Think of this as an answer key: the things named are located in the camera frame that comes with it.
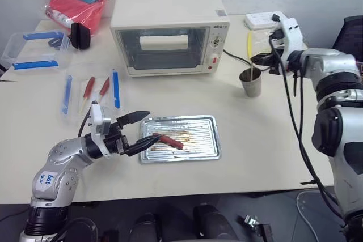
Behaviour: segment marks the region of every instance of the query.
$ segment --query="blue clip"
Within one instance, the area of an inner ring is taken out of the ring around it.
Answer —
[[[58,63],[55,60],[37,62],[14,62],[12,66],[15,70],[19,70],[29,68],[54,67],[58,66]]]
[[[53,38],[48,41],[48,45],[59,50],[60,46],[62,45],[62,38]]]
[[[30,33],[24,34],[23,38],[25,40],[38,40],[38,39],[49,39],[49,38],[63,38],[63,33],[60,31],[54,32],[42,32],[42,33]]]
[[[121,108],[120,102],[120,91],[119,91],[119,74],[116,70],[112,70],[113,76],[113,98],[115,99],[115,107]]]
[[[67,80],[66,80],[66,90],[64,92],[63,107],[62,107],[62,112],[64,114],[68,114],[68,106],[69,106],[71,86],[72,86],[72,76],[68,75]]]

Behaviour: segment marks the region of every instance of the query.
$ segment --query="metal baking tray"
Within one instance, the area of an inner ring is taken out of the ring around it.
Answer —
[[[213,116],[148,118],[141,122],[140,136],[164,134],[184,144],[177,150],[156,143],[140,153],[141,163],[217,160],[221,157],[220,137]]]

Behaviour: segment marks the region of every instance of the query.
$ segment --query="oven control knob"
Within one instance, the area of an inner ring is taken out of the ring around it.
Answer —
[[[209,57],[209,64],[216,65],[219,60],[220,60],[220,57],[217,54],[212,54]]]
[[[213,41],[211,41],[210,45],[212,48],[217,48],[221,44],[221,38],[216,36]]]

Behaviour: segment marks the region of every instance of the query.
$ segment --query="oven dial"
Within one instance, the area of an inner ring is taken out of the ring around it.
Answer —
[[[221,43],[221,38],[219,36],[216,36],[214,40],[210,42],[210,45],[212,46],[212,48],[217,48],[220,45],[220,43]]]

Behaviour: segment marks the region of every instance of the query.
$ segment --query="oven door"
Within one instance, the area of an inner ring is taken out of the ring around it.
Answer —
[[[135,74],[201,71],[208,35],[209,27],[116,31],[129,71]]]

